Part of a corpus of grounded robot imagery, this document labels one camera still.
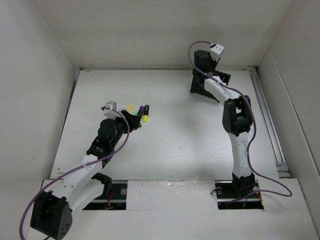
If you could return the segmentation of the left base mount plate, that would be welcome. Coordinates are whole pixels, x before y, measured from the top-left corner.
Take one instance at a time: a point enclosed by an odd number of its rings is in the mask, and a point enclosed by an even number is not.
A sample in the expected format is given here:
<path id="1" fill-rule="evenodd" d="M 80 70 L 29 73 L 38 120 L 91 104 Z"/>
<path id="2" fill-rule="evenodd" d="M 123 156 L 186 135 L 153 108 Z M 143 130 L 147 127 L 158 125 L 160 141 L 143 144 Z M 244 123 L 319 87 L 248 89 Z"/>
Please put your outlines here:
<path id="1" fill-rule="evenodd" d="M 113 180 L 108 196 L 99 196 L 92 200 L 83 210 L 86 211 L 117 211 L 126 210 L 128 193 L 127 180 Z"/>

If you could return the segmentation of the black purple-capped highlighter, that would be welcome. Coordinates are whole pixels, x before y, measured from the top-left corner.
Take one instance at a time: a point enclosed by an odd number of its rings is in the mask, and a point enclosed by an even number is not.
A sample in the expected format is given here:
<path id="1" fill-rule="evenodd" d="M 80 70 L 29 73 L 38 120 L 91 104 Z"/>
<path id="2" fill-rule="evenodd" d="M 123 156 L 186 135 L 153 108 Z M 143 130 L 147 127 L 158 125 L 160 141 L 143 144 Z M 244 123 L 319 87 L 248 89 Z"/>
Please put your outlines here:
<path id="1" fill-rule="evenodd" d="M 144 106 L 140 106 L 137 116 L 139 117 L 139 120 L 141 121 L 143 119 L 143 115 L 144 115 L 144 111 L 145 111 L 145 107 Z"/>

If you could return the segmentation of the yellow pastel highlighter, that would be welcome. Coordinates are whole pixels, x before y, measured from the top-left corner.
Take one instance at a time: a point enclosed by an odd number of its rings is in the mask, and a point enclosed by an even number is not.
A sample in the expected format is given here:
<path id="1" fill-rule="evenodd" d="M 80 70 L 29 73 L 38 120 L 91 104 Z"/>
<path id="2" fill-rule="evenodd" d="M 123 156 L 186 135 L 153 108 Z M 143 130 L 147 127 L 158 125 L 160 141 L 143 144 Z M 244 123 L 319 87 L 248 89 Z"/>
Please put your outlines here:
<path id="1" fill-rule="evenodd" d="M 132 104 L 129 104 L 129 105 L 127 106 L 127 108 L 126 108 L 126 110 L 127 110 L 128 112 L 130 112 L 132 109 L 133 109 L 133 105 L 132 105 Z"/>

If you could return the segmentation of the black slotted organizer box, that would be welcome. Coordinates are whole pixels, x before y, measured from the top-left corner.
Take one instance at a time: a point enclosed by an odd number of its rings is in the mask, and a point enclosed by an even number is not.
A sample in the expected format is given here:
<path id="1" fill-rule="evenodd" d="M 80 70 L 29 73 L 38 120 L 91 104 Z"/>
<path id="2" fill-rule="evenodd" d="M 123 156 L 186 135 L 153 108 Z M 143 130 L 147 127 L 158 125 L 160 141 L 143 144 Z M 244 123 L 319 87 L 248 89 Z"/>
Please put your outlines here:
<path id="1" fill-rule="evenodd" d="M 219 77 L 221 79 L 221 81 L 226 85 L 229 84 L 229 81 L 231 78 L 230 74 L 227 74 L 227 73 L 224 73 L 221 71 L 217 71 L 217 70 L 209 71 L 207 74 L 211 77 Z M 193 78 L 192 78 L 192 83 L 191 83 L 191 87 L 190 87 L 190 93 L 192 93 L 192 94 L 196 93 L 196 94 L 202 95 L 204 97 L 214 99 L 218 102 L 218 100 L 210 92 L 205 90 L 206 77 L 203 74 L 196 71 L 195 69 L 193 69 L 192 75 L 193 75 Z"/>

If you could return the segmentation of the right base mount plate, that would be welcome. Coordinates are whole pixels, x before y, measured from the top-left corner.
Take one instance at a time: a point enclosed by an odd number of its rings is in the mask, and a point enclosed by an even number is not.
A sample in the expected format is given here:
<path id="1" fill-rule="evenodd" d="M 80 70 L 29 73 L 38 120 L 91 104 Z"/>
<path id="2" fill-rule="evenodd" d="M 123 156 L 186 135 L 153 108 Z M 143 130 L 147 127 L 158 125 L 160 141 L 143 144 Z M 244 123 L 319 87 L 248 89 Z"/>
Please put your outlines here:
<path id="1" fill-rule="evenodd" d="M 254 190 L 259 190 L 257 180 L 240 192 L 236 192 L 231 180 L 216 180 L 211 195 L 216 197 L 219 210 L 263 210 L 262 197 Z"/>

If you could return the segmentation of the metal rail on right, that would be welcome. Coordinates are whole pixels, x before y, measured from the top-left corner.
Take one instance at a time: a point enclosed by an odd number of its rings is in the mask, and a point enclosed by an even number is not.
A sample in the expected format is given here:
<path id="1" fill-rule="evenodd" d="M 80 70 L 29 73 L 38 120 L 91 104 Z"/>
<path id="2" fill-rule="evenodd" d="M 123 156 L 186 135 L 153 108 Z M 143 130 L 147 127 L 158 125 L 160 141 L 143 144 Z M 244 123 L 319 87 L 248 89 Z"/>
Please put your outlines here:
<path id="1" fill-rule="evenodd" d="M 266 126 L 268 136 L 272 145 L 273 153 L 275 156 L 275 166 L 278 172 L 278 176 L 281 179 L 291 178 L 291 173 L 286 163 L 285 156 L 282 151 L 282 147 L 272 120 L 272 116 L 265 98 L 262 85 L 259 80 L 258 72 L 256 68 L 249 70 L 249 75 L 252 81 L 252 85 L 256 94 L 258 105 Z"/>

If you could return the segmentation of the black yellow-capped highlighter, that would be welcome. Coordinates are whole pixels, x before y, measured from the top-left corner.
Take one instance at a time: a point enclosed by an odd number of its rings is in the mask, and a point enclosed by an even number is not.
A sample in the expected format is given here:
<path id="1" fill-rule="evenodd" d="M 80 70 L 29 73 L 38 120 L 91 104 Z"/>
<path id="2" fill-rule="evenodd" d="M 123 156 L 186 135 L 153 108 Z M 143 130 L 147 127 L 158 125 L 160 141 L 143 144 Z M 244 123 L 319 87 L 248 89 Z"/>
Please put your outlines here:
<path id="1" fill-rule="evenodd" d="M 145 105 L 144 106 L 144 111 L 143 111 L 143 116 L 142 116 L 142 122 L 143 123 L 147 123 L 149 120 L 149 110 L 150 110 L 150 106 L 149 105 Z"/>

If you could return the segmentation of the base mount plate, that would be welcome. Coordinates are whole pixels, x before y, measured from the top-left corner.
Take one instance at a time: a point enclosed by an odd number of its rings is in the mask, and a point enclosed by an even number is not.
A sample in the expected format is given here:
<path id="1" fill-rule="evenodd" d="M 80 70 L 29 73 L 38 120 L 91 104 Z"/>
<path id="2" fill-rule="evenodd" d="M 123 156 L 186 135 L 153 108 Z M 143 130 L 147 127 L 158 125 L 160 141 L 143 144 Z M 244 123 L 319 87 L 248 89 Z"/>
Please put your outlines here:
<path id="1" fill-rule="evenodd" d="M 92 200 L 83 210 L 86 211 L 117 211 L 126 210 L 128 193 L 127 180 L 113 180 L 108 196 L 99 196 Z"/>
<path id="2" fill-rule="evenodd" d="M 257 180 L 240 192 L 236 192 L 231 180 L 216 180 L 211 195 L 216 197 L 219 210 L 263 210 L 262 197 L 254 190 L 259 190 Z"/>

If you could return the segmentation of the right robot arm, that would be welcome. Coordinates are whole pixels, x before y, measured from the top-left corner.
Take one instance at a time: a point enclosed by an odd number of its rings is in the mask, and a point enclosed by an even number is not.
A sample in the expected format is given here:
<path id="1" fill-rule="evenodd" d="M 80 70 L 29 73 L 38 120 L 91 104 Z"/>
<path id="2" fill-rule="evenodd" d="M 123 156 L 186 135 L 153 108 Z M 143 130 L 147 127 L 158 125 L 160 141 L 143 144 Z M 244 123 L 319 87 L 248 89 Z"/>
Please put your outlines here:
<path id="1" fill-rule="evenodd" d="M 222 125 L 229 135 L 233 155 L 229 198 L 242 198 L 256 186 L 254 173 L 248 164 L 247 150 L 252 116 L 248 105 L 237 92 L 219 85 L 227 85 L 231 76 L 215 70 L 218 62 L 212 59 L 210 53 L 197 50 L 193 56 L 195 68 L 190 92 L 214 99 L 223 106 Z"/>

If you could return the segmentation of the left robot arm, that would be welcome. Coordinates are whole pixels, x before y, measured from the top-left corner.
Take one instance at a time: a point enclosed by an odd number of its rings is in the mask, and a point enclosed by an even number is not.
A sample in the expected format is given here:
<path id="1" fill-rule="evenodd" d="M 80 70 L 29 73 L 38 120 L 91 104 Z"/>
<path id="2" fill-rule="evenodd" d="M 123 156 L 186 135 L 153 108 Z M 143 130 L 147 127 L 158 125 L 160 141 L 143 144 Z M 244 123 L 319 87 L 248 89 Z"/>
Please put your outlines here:
<path id="1" fill-rule="evenodd" d="M 144 109 L 136 115 L 126 110 L 102 108 L 110 114 L 101 121 L 97 136 L 79 165 L 43 187 L 33 201 L 30 227 L 54 240 L 63 239 L 71 229 L 76 213 L 95 198 L 107 198 L 112 179 L 101 173 L 112 157 L 120 151 L 117 144 L 123 135 L 141 127 Z"/>

